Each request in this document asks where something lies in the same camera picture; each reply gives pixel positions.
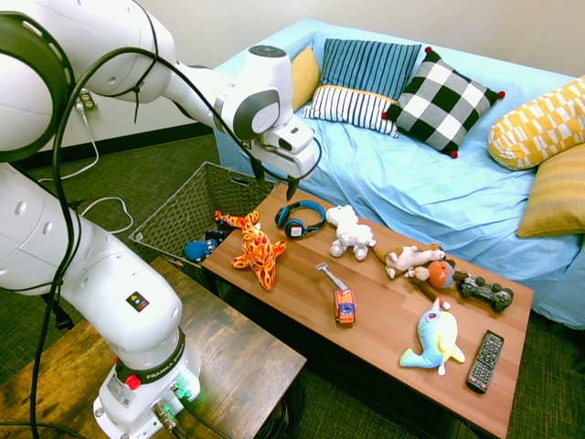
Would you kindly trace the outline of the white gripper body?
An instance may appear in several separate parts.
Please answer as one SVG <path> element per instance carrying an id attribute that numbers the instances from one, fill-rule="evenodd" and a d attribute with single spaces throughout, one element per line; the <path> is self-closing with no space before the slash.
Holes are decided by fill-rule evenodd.
<path id="1" fill-rule="evenodd" d="M 309 177 L 315 166 L 315 153 L 311 141 L 295 144 L 282 138 L 268 141 L 260 137 L 251 141 L 251 153 L 262 163 L 282 171 L 289 177 L 300 179 Z"/>

